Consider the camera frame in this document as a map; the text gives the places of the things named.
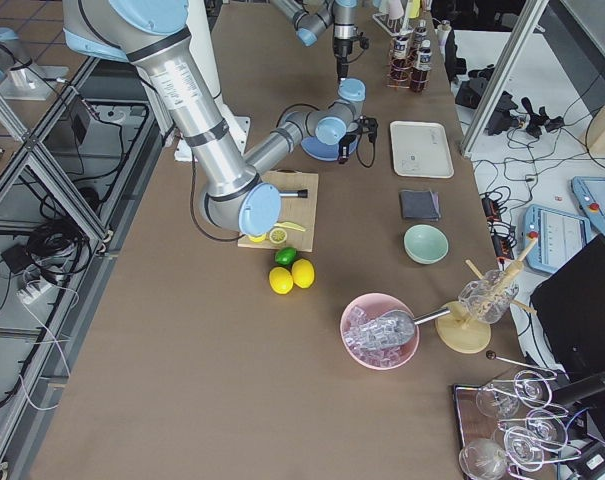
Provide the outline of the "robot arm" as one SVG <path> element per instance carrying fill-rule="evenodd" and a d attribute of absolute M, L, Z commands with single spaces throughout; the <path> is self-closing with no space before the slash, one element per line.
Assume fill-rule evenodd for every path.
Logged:
<path fill-rule="evenodd" d="M 369 39 L 355 23 L 356 1 L 322 1 L 314 13 L 310 13 L 298 1 L 275 0 L 270 4 L 287 18 L 305 46 L 313 45 L 325 31 L 332 29 L 333 56 L 339 83 L 348 77 L 349 65 L 369 48 Z"/>
<path fill-rule="evenodd" d="M 206 173 L 199 203 L 211 224 L 249 236 L 266 234 L 279 218 L 281 196 L 262 174 L 307 137 L 338 144 L 362 117 L 365 85 L 343 79 L 327 109 L 291 113 L 242 153 L 190 52 L 188 13 L 186 1 L 66 1 L 64 34 L 70 49 L 132 64 L 149 77 Z"/>

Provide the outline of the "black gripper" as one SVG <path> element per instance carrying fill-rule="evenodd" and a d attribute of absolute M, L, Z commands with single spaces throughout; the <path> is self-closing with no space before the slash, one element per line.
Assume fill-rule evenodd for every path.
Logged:
<path fill-rule="evenodd" d="M 333 37 L 333 54 L 336 58 L 336 74 L 339 83 L 346 78 L 346 63 L 351 62 L 349 56 L 353 53 L 355 44 L 359 45 L 362 52 L 368 49 L 368 38 L 357 29 Z"/>
<path fill-rule="evenodd" d="M 350 150 L 356 150 L 363 135 L 367 135 L 368 141 L 375 145 L 378 135 L 378 121 L 373 117 L 360 117 L 356 122 L 354 130 L 347 131 L 340 139 L 338 145 L 337 161 L 345 164 L 351 154 Z"/>

